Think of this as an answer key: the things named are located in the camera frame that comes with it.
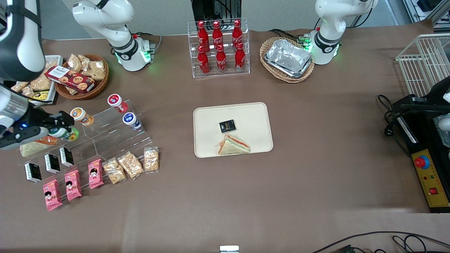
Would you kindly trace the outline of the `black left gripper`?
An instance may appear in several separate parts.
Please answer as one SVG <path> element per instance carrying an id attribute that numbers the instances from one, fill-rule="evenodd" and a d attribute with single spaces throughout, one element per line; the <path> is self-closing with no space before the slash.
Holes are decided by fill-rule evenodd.
<path id="1" fill-rule="evenodd" d="M 450 113 L 449 102 L 444 99 L 444 95 L 449 92 L 450 77 L 446 77 L 436 83 L 430 92 L 424 96 L 425 104 L 402 104 L 401 108 L 414 111 L 426 111 L 437 113 Z"/>

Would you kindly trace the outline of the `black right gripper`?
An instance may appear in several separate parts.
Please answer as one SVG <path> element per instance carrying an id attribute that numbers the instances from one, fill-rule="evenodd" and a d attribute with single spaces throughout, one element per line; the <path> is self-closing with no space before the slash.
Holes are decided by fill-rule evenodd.
<path id="1" fill-rule="evenodd" d="M 35 126 L 44 127 L 49 130 L 60 128 L 69 130 L 74 123 L 74 118 L 64 111 L 59 111 L 58 113 L 52 114 L 51 117 L 51 114 L 47 113 L 42 108 L 35 108 L 30 105 L 27 112 L 18 121 L 16 121 L 15 132 Z"/>

